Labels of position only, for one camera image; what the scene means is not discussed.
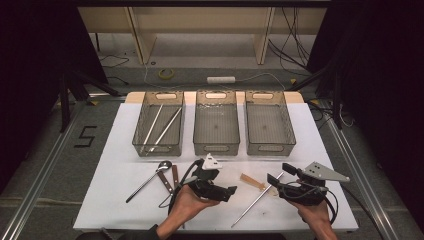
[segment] white table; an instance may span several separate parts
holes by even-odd
[[[158,205],[168,196],[158,177],[146,185],[129,203],[125,200],[156,170],[162,160],[170,160],[178,166],[180,178],[194,160],[204,156],[194,155],[193,103],[186,104],[183,150],[180,157],[140,158],[132,145],[141,104],[121,104],[98,167],[85,196],[74,228],[82,231],[107,229],[149,229],[161,223],[167,216],[167,208]],[[333,168],[307,104],[288,104],[288,110],[297,144],[288,157],[254,157],[246,154],[244,105],[238,104],[240,128],[239,153],[235,157],[215,158],[223,164],[214,183],[221,187],[237,186],[236,193],[228,202],[207,208],[185,224],[182,232],[231,233],[231,232],[284,232],[306,230],[297,209],[278,196],[264,195],[237,225],[231,225],[259,196],[260,192],[240,180],[245,173],[266,183],[267,173],[277,176],[282,172],[282,163],[287,162],[304,169],[313,161]],[[172,172],[165,172],[172,181]],[[297,177],[285,173],[284,183]],[[333,224],[336,231],[354,231],[358,225],[337,182],[327,181],[327,186],[337,196],[339,214]],[[328,198],[335,206],[329,194]]]

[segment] black sleeve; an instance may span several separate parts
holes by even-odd
[[[118,240],[160,240],[156,233],[158,225],[154,225],[147,231],[128,231]]]

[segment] long metal stick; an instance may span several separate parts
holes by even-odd
[[[168,125],[166,125],[165,129],[163,129],[161,135],[158,137],[158,139],[155,142],[155,145],[158,145],[158,143],[160,142],[160,140],[162,140],[163,136],[165,135],[165,133],[168,131],[168,129],[171,127],[172,123],[175,121],[175,119],[178,116],[178,113],[180,113],[181,111],[181,107],[174,113],[174,115],[172,116],[171,120],[168,122]],[[155,149],[155,147],[152,147],[149,149],[149,152],[153,152],[153,150]]]
[[[153,120],[152,126],[151,126],[151,127],[150,127],[150,129],[149,129],[149,132],[147,133],[146,139],[144,139],[143,146],[141,147],[141,151],[140,151],[140,152],[143,152],[144,146],[146,145],[147,140],[149,140],[150,134],[152,133],[152,130],[153,130],[153,128],[154,128],[154,127],[155,127],[155,125],[156,125],[156,121],[158,120],[159,113],[160,113],[160,111],[162,110],[162,107],[163,107],[163,104],[161,104],[161,105],[160,105],[160,108],[159,108],[159,110],[158,110],[158,113],[156,113],[156,117],[155,117],[155,119]]]
[[[282,171],[281,173],[280,173],[280,175],[278,175],[277,176],[277,179],[279,179],[281,176],[283,176],[283,174],[284,174],[284,171]],[[241,214],[241,216],[233,223],[233,225],[231,225],[231,228],[233,228],[237,223],[238,223],[238,221],[240,221],[240,219],[242,219],[242,217],[244,217],[244,215],[246,215],[246,213],[253,207],[253,205],[255,205],[255,203],[257,202],[257,201],[259,201],[259,199],[261,199],[261,197],[266,193],[266,192],[268,192],[268,190],[270,189],[272,187],[272,185],[269,185],[262,193],[261,193],[261,195],[259,195],[259,197],[257,197],[256,198],[256,200],[252,203],[252,204],[250,204],[250,206],[246,209],[246,211],[244,211],[242,214]]]

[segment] power strip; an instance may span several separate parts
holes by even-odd
[[[235,83],[235,77],[208,77],[208,84],[224,84],[224,83]]]

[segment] metal rail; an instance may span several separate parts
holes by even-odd
[[[327,103],[322,103],[325,108],[329,108],[330,106]],[[353,178],[357,183],[359,190],[361,191],[362,196],[366,204],[368,205],[369,211],[373,216],[374,220],[377,223],[377,226],[383,235],[384,239],[399,239],[396,234],[393,225],[386,214],[380,200],[377,197],[377,194],[374,192],[365,172],[362,170],[358,159],[352,151],[352,148],[349,145],[344,133],[342,130],[339,130],[334,121],[331,119],[329,121],[329,126],[333,136],[340,147],[340,150],[343,153],[343,156],[353,174]]]
[[[18,239],[19,234],[25,226],[26,221],[29,218],[29,215],[34,208],[38,197],[46,185],[49,176],[59,159],[64,146],[66,145],[67,140],[69,139],[69,135],[72,133],[74,129],[75,123],[78,120],[78,117],[85,106],[85,102],[77,102],[74,110],[72,111],[71,121],[68,127],[65,129],[63,133],[61,133],[56,140],[52,150],[50,151],[43,167],[38,173],[34,183],[31,188],[28,190],[25,198],[23,199],[21,205],[16,210],[14,216],[10,220],[6,231],[2,235],[2,240],[12,240]]]

